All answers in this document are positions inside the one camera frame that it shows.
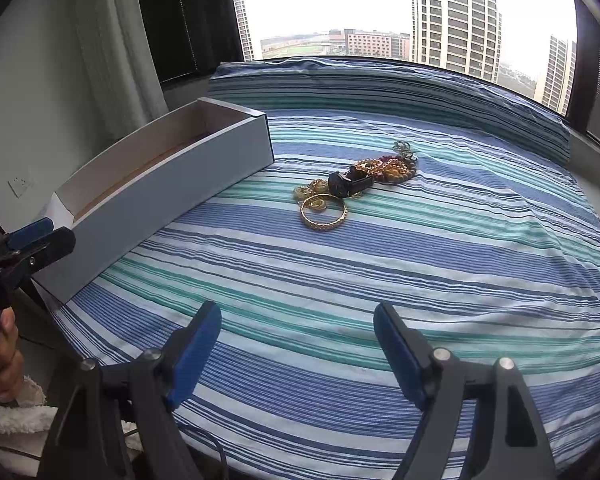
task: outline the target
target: hand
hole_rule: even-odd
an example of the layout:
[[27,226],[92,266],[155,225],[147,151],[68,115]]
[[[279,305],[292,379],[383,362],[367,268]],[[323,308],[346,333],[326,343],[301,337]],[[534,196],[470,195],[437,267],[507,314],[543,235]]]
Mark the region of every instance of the hand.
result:
[[24,383],[24,359],[16,348],[18,327],[11,307],[0,315],[0,402],[9,402],[20,393]]

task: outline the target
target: box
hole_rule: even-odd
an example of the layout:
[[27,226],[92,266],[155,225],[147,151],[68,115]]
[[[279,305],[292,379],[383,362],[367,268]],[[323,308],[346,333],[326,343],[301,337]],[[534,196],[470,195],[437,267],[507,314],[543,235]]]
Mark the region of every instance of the box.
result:
[[66,303],[156,231],[273,162],[263,112],[200,98],[76,171],[43,213],[75,233],[72,254],[33,278]]

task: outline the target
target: curtain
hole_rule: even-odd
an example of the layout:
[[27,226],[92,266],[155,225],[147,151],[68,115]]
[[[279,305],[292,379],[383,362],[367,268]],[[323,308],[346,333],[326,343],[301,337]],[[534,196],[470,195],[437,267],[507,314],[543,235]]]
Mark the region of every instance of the curtain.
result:
[[78,38],[112,140],[167,113],[138,0],[75,0]]

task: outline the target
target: metal bolt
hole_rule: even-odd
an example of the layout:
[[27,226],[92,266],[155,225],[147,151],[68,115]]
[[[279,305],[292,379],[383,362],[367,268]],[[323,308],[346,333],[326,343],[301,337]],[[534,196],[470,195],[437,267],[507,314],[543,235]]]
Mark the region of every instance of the metal bolt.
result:
[[96,367],[96,361],[93,359],[85,359],[80,363],[80,368],[82,368],[85,372],[93,370]]
[[162,352],[157,348],[147,348],[140,356],[145,361],[155,361],[160,359]]
[[433,351],[433,357],[435,357],[438,361],[449,361],[451,352],[446,348],[436,348]]
[[511,370],[516,364],[513,362],[513,359],[508,357],[501,357],[498,360],[498,364],[502,366],[505,370]]

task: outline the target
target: electrical outlet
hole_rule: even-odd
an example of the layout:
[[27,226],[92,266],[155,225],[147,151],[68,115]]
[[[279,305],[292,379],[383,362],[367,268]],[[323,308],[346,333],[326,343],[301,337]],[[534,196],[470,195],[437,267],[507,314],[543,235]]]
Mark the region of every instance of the electrical outlet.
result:
[[17,198],[20,198],[27,189],[33,186],[33,179],[28,171],[24,171],[19,176],[10,178],[7,182]]

